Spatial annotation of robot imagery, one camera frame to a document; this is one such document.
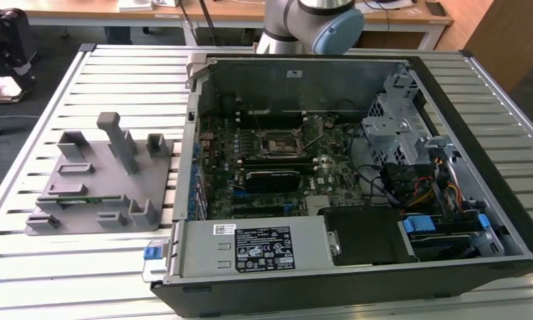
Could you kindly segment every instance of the slotted metal platform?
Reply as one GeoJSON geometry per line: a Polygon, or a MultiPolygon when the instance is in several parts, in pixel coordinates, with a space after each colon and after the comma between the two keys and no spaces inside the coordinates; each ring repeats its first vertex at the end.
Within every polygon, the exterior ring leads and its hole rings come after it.
{"type": "MultiPolygon", "coordinates": [[[[0,187],[0,319],[175,319],[139,277],[142,249],[170,233],[193,52],[250,53],[247,48],[97,46],[79,52],[0,187]],[[138,139],[175,141],[159,230],[149,233],[27,237],[25,218],[59,156],[63,129],[106,140],[95,129],[117,111],[138,139]]],[[[418,55],[435,76],[502,176],[533,217],[533,125],[475,63],[458,53],[355,50],[354,55],[418,55]]],[[[439,124],[427,108],[434,124],[439,124]]],[[[399,301],[242,315],[229,319],[533,319],[533,273],[501,279],[447,299],[399,301]]]]}

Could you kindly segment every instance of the blue latch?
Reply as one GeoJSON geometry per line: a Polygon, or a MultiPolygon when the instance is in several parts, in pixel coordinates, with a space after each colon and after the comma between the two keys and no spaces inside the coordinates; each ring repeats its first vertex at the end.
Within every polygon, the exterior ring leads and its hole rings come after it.
{"type": "Polygon", "coordinates": [[[489,228],[489,220],[487,220],[487,216],[485,214],[482,214],[482,213],[478,214],[478,221],[479,221],[481,227],[483,229],[489,228]]]}
{"type": "Polygon", "coordinates": [[[283,213],[289,213],[293,206],[294,206],[293,203],[286,203],[283,205],[283,213]]]}
{"type": "Polygon", "coordinates": [[[402,220],[405,232],[434,231],[434,222],[427,215],[411,215],[402,220]]]}
{"type": "Polygon", "coordinates": [[[163,258],[162,247],[146,247],[143,248],[143,260],[159,260],[163,258]]]}

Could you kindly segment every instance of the circuit board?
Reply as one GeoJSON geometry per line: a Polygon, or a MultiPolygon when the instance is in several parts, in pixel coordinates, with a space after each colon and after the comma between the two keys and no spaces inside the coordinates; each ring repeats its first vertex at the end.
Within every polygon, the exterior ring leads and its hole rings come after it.
{"type": "Polygon", "coordinates": [[[206,219],[243,219],[307,215],[305,198],[326,195],[331,206],[362,205],[358,178],[347,156],[353,123],[331,115],[305,115],[293,129],[242,129],[235,118],[203,118],[199,124],[207,194],[206,219]],[[297,188],[281,193],[249,193],[241,161],[287,158],[310,172],[299,174],[297,188]]]}

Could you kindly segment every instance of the green circuit board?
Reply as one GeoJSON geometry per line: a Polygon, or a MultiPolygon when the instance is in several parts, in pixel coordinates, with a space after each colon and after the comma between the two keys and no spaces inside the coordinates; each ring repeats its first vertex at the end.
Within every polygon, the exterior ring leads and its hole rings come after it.
{"type": "Polygon", "coordinates": [[[355,124],[338,123],[326,115],[307,115],[306,119],[293,131],[239,129],[234,119],[210,117],[202,121],[206,219],[306,215],[305,197],[309,195],[327,195],[331,206],[365,203],[346,151],[355,124]],[[267,156],[261,142],[263,137],[285,134],[295,138],[299,155],[315,162],[315,170],[299,176],[299,186],[293,192],[247,194],[237,161],[267,156]],[[259,212],[249,213],[251,208],[259,208],[259,212]]]}

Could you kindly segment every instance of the power supply label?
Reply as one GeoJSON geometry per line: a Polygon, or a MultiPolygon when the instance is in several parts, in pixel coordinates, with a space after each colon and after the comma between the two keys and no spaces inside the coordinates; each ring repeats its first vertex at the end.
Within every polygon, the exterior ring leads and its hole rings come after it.
{"type": "Polygon", "coordinates": [[[237,229],[234,250],[241,273],[295,269],[290,227],[237,229]]]}

